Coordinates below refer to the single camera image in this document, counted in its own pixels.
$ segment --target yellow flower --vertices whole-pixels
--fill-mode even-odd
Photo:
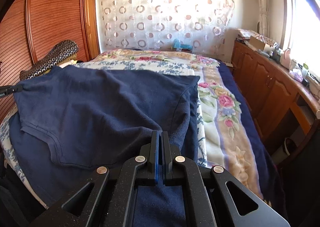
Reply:
[[[224,90],[223,88],[216,88],[214,90],[214,93],[217,95],[217,96],[220,96],[220,95],[228,95],[228,91]]]

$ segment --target wooden wardrobe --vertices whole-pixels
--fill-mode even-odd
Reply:
[[[0,23],[0,86],[16,84],[29,69],[62,40],[79,45],[77,59],[89,61],[100,53],[95,0],[15,0]],[[0,99],[0,123],[14,104]]]

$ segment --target blue flower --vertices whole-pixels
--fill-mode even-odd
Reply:
[[[228,116],[228,115],[235,115],[235,114],[236,114],[236,111],[233,108],[223,107],[221,109],[221,115]]]

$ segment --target cardboard box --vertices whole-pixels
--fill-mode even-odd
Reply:
[[[251,36],[249,43],[254,46],[258,50],[262,50],[263,52],[268,52],[271,50],[270,46],[268,44],[265,44],[264,42],[256,39],[255,37]]]

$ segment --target pink rose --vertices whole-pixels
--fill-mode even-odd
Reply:
[[[232,98],[227,95],[220,95],[218,100],[219,103],[224,107],[233,107],[235,105]]]
[[[224,122],[229,128],[233,126],[232,121],[231,120],[225,120]]]
[[[208,88],[210,85],[208,83],[200,83],[199,86],[203,88]]]

